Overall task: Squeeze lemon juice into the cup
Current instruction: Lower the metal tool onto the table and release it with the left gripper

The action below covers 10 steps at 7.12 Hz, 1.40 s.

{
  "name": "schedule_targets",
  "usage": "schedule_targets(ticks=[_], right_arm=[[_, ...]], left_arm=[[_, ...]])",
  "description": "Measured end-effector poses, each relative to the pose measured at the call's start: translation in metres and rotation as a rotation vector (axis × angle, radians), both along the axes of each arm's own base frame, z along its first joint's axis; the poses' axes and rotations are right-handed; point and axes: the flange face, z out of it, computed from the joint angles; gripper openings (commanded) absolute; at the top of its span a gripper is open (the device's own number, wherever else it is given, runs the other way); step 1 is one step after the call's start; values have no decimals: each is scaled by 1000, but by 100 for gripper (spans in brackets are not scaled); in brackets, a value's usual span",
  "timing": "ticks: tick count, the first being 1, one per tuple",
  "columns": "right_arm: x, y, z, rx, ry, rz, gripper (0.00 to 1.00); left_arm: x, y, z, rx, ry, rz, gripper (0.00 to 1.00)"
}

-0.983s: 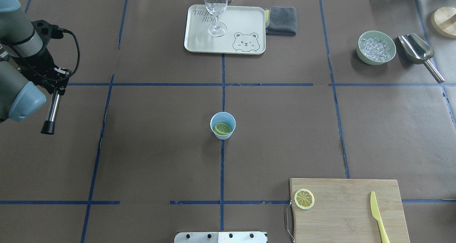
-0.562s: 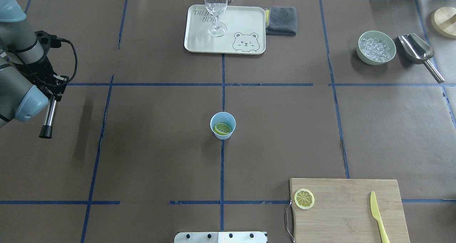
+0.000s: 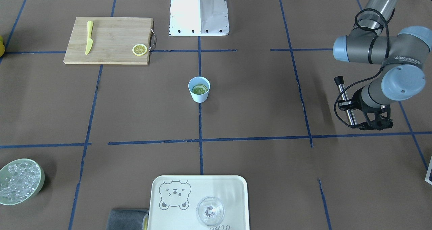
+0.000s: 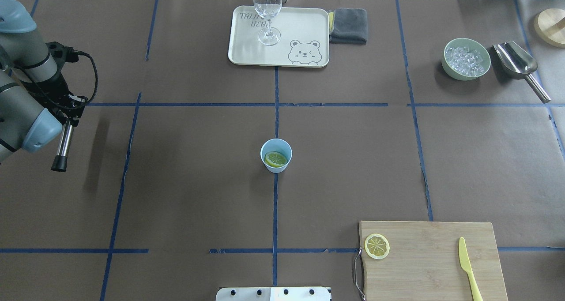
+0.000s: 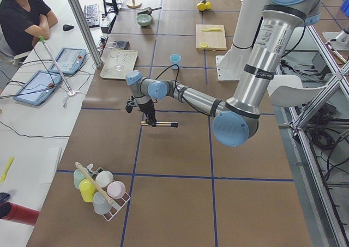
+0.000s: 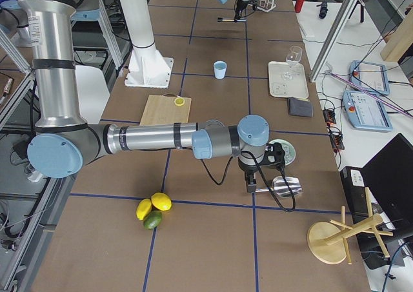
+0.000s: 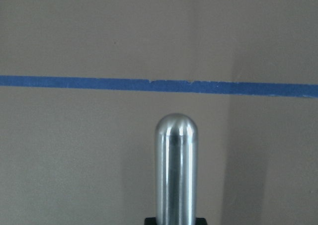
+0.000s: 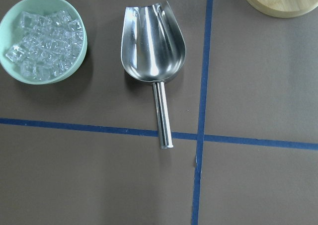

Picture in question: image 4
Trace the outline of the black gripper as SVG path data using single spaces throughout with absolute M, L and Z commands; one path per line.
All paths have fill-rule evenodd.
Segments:
M 31 84 L 37 101 L 52 113 L 63 112 L 71 126 L 77 127 L 87 105 L 87 97 L 71 94 L 62 74 Z

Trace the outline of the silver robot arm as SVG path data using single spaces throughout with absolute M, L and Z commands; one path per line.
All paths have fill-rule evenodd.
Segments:
M 62 68 L 89 54 L 45 43 L 17 0 L 0 0 L 0 45 L 1 160 L 21 149 L 37 152 L 59 137 L 51 170 L 65 172 L 73 130 L 92 98 L 73 94 Z

